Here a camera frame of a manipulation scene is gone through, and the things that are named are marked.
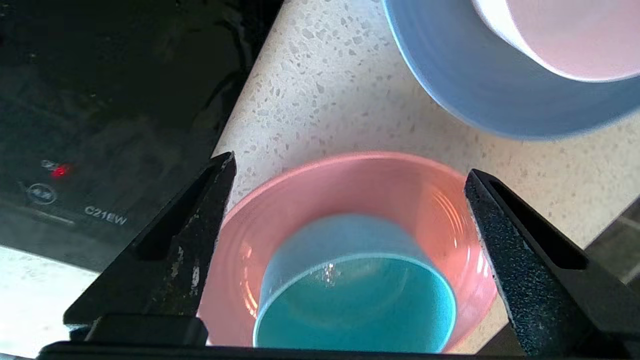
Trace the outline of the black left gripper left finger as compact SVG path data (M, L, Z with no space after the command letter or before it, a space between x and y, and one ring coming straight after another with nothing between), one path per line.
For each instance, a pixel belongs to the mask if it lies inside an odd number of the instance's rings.
M237 173L225 152L205 166L64 312L69 328L111 313L194 316Z

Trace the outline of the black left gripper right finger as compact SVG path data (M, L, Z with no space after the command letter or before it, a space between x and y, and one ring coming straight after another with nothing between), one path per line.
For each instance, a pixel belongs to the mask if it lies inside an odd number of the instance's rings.
M639 295L493 175L464 195L510 326L529 357L637 357Z

